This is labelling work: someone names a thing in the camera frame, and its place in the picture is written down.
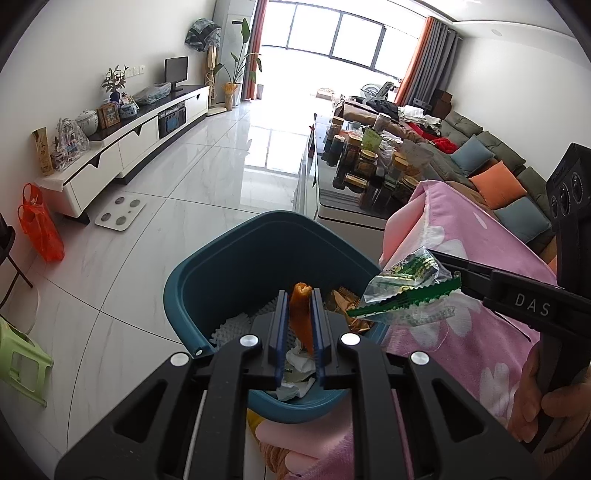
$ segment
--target gray curtain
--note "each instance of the gray curtain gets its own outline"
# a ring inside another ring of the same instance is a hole
[[[426,41],[425,49],[417,59],[418,67],[400,103],[429,109],[435,89],[447,87],[456,55],[458,33],[443,22],[435,20]]]

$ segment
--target red plastic bag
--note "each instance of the red plastic bag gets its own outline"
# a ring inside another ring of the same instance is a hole
[[[27,183],[22,189],[22,205],[18,208],[18,219],[22,231],[28,235],[35,250],[46,262],[64,258],[64,243],[43,203],[41,190],[32,183]]]

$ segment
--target potted plant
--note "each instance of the potted plant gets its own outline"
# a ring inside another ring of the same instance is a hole
[[[109,69],[109,73],[105,75],[103,85],[101,85],[107,92],[111,92],[111,102],[117,102],[121,100],[121,94],[117,91],[125,86],[125,72],[127,66],[124,66],[123,70],[119,70],[119,65],[115,69]]]
[[[219,72],[222,68],[224,70],[226,70],[226,73],[228,74],[228,78],[229,78],[229,82],[227,82],[224,86],[223,86],[223,90],[226,93],[226,108],[228,110],[232,110],[232,107],[237,106],[240,103],[240,79],[242,78],[242,76],[244,75],[244,70],[246,69],[246,67],[248,66],[248,62],[249,62],[249,57],[251,55],[254,55],[256,58],[256,65],[259,69],[260,72],[262,72],[262,63],[261,63],[261,59],[259,58],[259,53],[249,53],[246,55],[243,55],[244,53],[244,47],[246,46],[246,44],[248,43],[248,41],[250,40],[251,37],[251,29],[248,26],[248,22],[246,21],[246,18],[244,18],[242,20],[242,29],[241,29],[241,33],[242,33],[242,48],[240,49],[240,55],[236,56],[234,54],[234,52],[230,52],[230,55],[232,55],[232,58],[234,59],[234,71],[232,73],[232,75],[230,75],[230,72],[228,71],[228,69],[226,68],[226,66],[222,63],[218,63],[216,65],[216,67],[213,69],[213,74],[215,75],[217,72]],[[255,70],[250,70],[248,72],[250,79],[253,82],[256,82],[256,69]]]

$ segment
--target camera lens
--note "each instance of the camera lens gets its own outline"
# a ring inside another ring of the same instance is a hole
[[[552,208],[552,216],[554,218],[558,217],[558,201],[556,200],[556,197],[552,197],[550,208]]]
[[[581,203],[583,200],[583,182],[581,182],[581,177],[576,172],[573,173],[573,197],[577,203]]]
[[[570,212],[569,190],[564,183],[560,186],[560,210],[564,216]]]

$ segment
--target trash can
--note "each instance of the trash can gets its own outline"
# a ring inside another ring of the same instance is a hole
[[[189,352],[215,351],[207,340],[227,319],[256,313],[279,290],[298,282],[326,297],[346,287],[361,296],[380,269],[324,226],[294,212],[263,213],[188,257],[164,288],[168,321]],[[381,343],[388,327],[375,324],[366,338]],[[345,391],[325,391],[316,382],[303,398],[287,403],[251,391],[248,406],[266,419],[302,423],[328,413]]]

